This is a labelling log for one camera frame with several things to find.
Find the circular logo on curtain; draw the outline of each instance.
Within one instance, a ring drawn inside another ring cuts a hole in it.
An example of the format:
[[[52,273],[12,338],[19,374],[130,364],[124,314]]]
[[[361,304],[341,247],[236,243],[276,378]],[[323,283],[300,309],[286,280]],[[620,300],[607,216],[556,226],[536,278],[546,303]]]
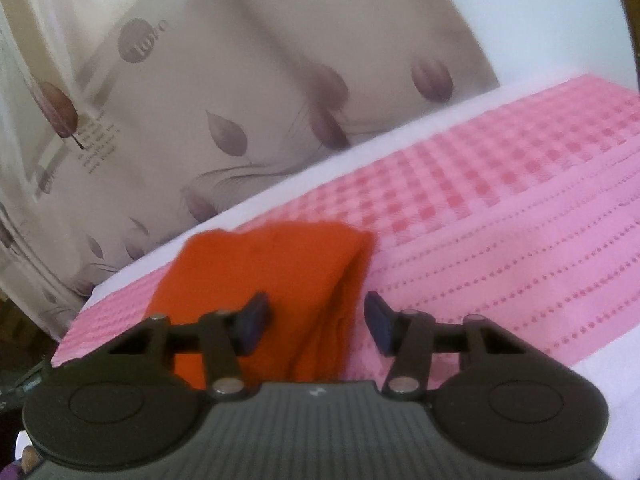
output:
[[[118,38],[118,52],[127,63],[140,63],[151,55],[159,33],[164,32],[166,21],[153,27],[147,20],[133,18],[122,27]]]

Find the folded orange towel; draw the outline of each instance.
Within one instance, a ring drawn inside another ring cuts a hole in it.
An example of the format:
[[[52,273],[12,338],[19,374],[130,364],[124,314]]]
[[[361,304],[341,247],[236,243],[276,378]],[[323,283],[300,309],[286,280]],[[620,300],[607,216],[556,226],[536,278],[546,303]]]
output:
[[[198,234],[160,282],[147,314],[191,323],[213,310],[239,310],[264,291],[271,322],[254,354],[240,359],[245,380],[336,380],[373,245],[373,235],[336,222]],[[199,355],[176,356],[175,371],[192,386],[205,386]]]

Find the pink towel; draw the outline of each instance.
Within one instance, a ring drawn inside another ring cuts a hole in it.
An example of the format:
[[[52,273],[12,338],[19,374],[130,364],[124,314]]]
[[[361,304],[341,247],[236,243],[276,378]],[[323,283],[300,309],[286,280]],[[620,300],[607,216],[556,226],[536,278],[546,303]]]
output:
[[[392,307],[453,322],[479,309],[571,365],[640,322],[638,133],[640,97],[583,76],[319,186],[240,229],[295,219],[375,231],[366,287]],[[82,313],[54,362],[142,319],[165,272]],[[357,316],[346,378],[380,381],[388,361],[360,309]],[[453,371],[452,360],[439,359],[434,383]]]

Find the curtain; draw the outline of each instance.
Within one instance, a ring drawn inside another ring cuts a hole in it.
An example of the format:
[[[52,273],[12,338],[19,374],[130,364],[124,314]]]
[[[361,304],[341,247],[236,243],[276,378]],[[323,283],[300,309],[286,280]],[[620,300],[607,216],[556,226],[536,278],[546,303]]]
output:
[[[450,0],[0,4],[0,288],[57,338],[158,245],[497,85]]]

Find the white table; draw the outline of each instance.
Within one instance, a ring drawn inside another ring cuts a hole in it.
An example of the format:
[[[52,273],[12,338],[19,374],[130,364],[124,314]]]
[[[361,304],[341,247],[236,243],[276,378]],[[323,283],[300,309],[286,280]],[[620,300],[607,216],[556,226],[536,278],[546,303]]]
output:
[[[220,228],[231,230],[338,176],[366,166],[455,124],[468,121],[487,110],[559,84],[579,73],[580,71],[571,69],[555,70],[552,75],[542,75],[524,83],[503,86],[317,164],[185,232],[122,269],[94,289],[84,309],[172,261],[185,240],[197,232]],[[609,427],[595,461],[617,480],[640,478],[640,360],[635,357],[639,351],[640,327],[636,327],[574,366],[575,371],[602,391],[609,403]]]

